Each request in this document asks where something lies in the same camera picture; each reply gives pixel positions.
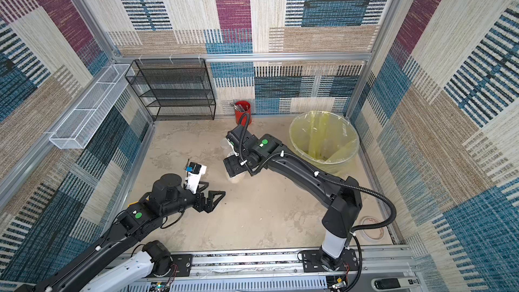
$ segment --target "black device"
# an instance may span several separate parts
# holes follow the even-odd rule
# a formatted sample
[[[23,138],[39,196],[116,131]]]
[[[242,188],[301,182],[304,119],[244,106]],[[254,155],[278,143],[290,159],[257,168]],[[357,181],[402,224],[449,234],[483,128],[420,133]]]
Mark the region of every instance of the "black device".
[[[321,267],[328,271],[336,271],[341,268],[351,252],[345,249],[351,238],[355,239],[358,247],[359,259],[355,263],[358,267],[357,275],[352,284],[346,287],[345,292],[350,290],[360,277],[362,270],[362,255],[360,244],[354,232],[362,229],[377,229],[391,224],[396,216],[397,210],[393,203],[382,194],[370,189],[360,187],[359,183],[352,177],[344,180],[333,176],[310,164],[308,161],[297,156],[284,145],[281,140],[264,134],[261,138],[247,131],[250,116],[243,114],[238,120],[238,126],[227,132],[226,138],[234,147],[235,155],[224,159],[225,169],[230,177],[242,172],[249,172],[251,176],[258,174],[263,168],[278,172],[292,180],[296,185],[304,188],[316,197],[328,208],[322,224],[327,230],[323,244],[318,253],[315,251],[307,253],[309,258],[303,259],[303,263],[320,263]],[[375,196],[382,200],[390,208],[390,216],[378,224],[356,225],[362,208],[360,192]],[[305,271],[315,271],[314,266],[304,266]]]
[[[209,191],[205,198],[205,185],[193,194],[182,186],[177,174],[165,174],[153,183],[151,192],[137,203],[121,211],[108,230],[83,253],[74,258],[55,275],[35,286],[24,284],[16,292],[44,292],[48,287],[55,292],[80,291],[92,278],[127,249],[163,225],[164,219],[175,213],[184,213],[190,207],[198,212],[211,212],[225,196],[224,191]],[[154,260],[153,273],[164,274],[169,269],[169,252],[159,242],[148,243],[143,248]]]

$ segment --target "round waste bin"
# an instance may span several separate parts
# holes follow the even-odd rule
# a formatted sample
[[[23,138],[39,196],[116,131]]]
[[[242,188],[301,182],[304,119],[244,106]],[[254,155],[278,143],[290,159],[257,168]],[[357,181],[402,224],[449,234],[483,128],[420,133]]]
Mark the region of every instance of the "round waste bin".
[[[343,177],[359,151],[359,135],[344,117],[310,111],[297,116],[289,128],[294,152],[321,170]]]

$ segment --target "woven textile wall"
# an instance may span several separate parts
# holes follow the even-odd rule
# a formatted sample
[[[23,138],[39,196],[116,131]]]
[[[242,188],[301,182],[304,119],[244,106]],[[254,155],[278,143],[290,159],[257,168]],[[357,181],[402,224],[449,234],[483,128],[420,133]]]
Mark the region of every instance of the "woven textile wall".
[[[0,178],[106,62],[70,0],[0,0]]]
[[[217,115],[249,101],[253,114],[325,110],[342,114],[359,79],[362,61],[211,62]]]
[[[86,0],[124,56],[369,52],[388,0]],[[328,62],[211,63],[217,114],[245,99],[258,114],[341,113],[360,70]],[[361,62],[343,62],[343,68]]]
[[[519,290],[519,0],[403,0],[352,120],[429,290]]]
[[[369,51],[388,0],[86,0],[122,55]]]
[[[101,235],[149,126],[128,90],[84,150],[53,148],[3,209],[0,280],[43,280]]]

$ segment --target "plastic bag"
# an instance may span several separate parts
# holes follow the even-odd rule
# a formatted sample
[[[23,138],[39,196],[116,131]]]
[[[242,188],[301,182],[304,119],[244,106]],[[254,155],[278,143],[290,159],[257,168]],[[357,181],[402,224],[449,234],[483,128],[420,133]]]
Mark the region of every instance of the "plastic bag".
[[[321,170],[341,177],[359,151],[355,128],[344,117],[311,111],[297,116],[289,128],[293,151]]]

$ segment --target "black mounting plate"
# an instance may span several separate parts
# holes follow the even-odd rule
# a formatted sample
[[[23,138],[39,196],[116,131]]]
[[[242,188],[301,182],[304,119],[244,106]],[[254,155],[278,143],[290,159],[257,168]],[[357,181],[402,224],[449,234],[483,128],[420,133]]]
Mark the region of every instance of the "black mounting plate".
[[[171,256],[173,263],[177,264],[177,277],[188,277],[191,273],[191,266],[192,266],[192,254],[175,254]],[[168,278],[169,275],[171,275],[171,272],[168,272],[164,277]]]
[[[302,268],[305,273],[327,272],[328,270],[322,267],[321,264],[321,250],[302,250],[300,253],[302,259]],[[342,253],[342,260],[345,264],[350,266],[350,271],[357,271],[359,269],[359,262],[355,250],[344,250]],[[337,272],[346,271],[344,264],[339,267]]]

